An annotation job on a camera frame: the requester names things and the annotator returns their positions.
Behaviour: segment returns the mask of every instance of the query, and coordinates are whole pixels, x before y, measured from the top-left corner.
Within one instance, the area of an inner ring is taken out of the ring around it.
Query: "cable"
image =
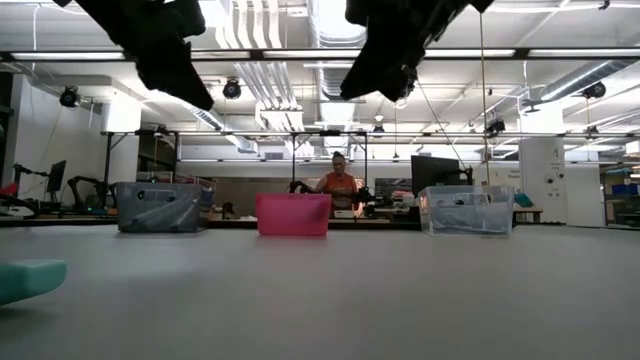
[[[462,167],[466,169],[467,166],[464,164],[464,161],[462,161],[462,158],[460,157],[460,154],[458,154],[458,150],[456,150],[455,145],[453,145],[453,143],[449,139],[449,135],[447,135],[447,132],[444,130],[444,127],[440,123],[440,120],[438,119],[438,115],[436,115],[436,112],[433,110],[433,107],[431,106],[431,102],[429,101],[429,98],[427,97],[427,93],[424,91],[422,86],[419,86],[419,88],[420,88],[420,91],[422,91],[422,95],[424,96],[424,99],[427,101],[427,105],[429,106],[429,110],[431,110],[431,114],[433,114],[433,118],[436,120],[436,123],[440,127],[440,130],[442,130],[442,133],[444,134],[444,137],[447,139],[447,143],[451,146],[451,149],[453,149],[453,152],[456,153],[456,157],[458,158],[458,161],[460,161],[460,163],[462,164]]]
[[[64,184],[64,187],[62,188],[62,195],[60,195],[60,203],[62,204],[62,202],[64,202],[64,191],[67,190],[67,186],[69,186],[69,183]]]
[[[42,192],[42,201],[46,201],[47,200],[47,187],[49,187],[49,179],[44,181],[44,191]]]
[[[482,63],[482,112],[484,113],[485,131],[489,127],[487,120],[487,91],[486,91],[486,71],[484,64],[484,24],[482,23],[482,13],[480,13],[480,62]],[[489,141],[484,137],[484,161],[487,164],[487,185],[491,186],[491,176],[489,172]]]
[[[31,101],[31,111],[32,111],[32,116],[35,119],[36,114],[35,112],[33,112],[33,98]],[[42,157],[40,158],[40,162],[38,163],[38,168],[36,171],[40,171],[40,169],[42,168],[42,163],[44,163],[44,159],[47,156],[47,152],[49,151],[49,146],[51,145],[51,142],[53,140],[53,135],[56,132],[56,128],[58,127],[58,122],[60,121],[60,114],[62,113],[62,105],[60,105],[60,108],[58,108],[58,116],[56,117],[56,122],[53,124],[53,129],[51,129],[51,133],[49,134],[49,139],[47,140],[47,146],[44,148],[44,153],[42,154]]]

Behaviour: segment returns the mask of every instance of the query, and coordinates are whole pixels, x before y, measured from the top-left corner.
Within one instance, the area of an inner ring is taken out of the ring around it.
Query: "clear plastic bin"
[[[422,231],[431,235],[508,235],[513,186],[431,186],[418,195]]]

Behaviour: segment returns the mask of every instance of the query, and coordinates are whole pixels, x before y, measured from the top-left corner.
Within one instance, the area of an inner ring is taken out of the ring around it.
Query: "table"
[[[0,229],[0,258],[69,264],[0,308],[0,359],[637,359],[637,235]]]

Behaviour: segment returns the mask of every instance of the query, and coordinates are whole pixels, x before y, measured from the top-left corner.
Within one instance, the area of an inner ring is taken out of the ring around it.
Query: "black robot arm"
[[[73,193],[73,199],[74,199],[73,208],[77,211],[86,210],[86,204],[84,203],[84,201],[82,201],[82,197],[78,192],[78,183],[81,181],[93,184],[99,199],[99,202],[96,205],[96,208],[105,208],[107,206],[107,193],[109,192],[109,189],[111,187],[105,184],[104,181],[96,180],[96,179],[85,177],[85,176],[76,176],[69,179],[69,181],[67,181],[67,185],[69,186],[69,188],[71,189],[71,192]]]
[[[367,27],[367,42],[342,83],[342,97],[380,91],[409,96],[425,47],[437,41],[467,5],[484,12],[493,0],[347,0],[347,21]]]
[[[71,1],[55,0],[64,7]],[[138,76],[150,90],[160,90],[210,110],[213,99],[191,64],[188,36],[205,32],[197,0],[76,0],[135,61]]]

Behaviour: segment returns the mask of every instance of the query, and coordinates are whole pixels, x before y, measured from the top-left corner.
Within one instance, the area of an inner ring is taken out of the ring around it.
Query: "computer monitor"
[[[67,167],[67,161],[60,161],[51,165],[49,171],[49,181],[47,182],[47,192],[55,194],[62,188],[62,178],[64,177],[64,169]]]
[[[431,156],[411,157],[411,190],[417,197],[427,186],[464,185],[460,180],[460,162]]]

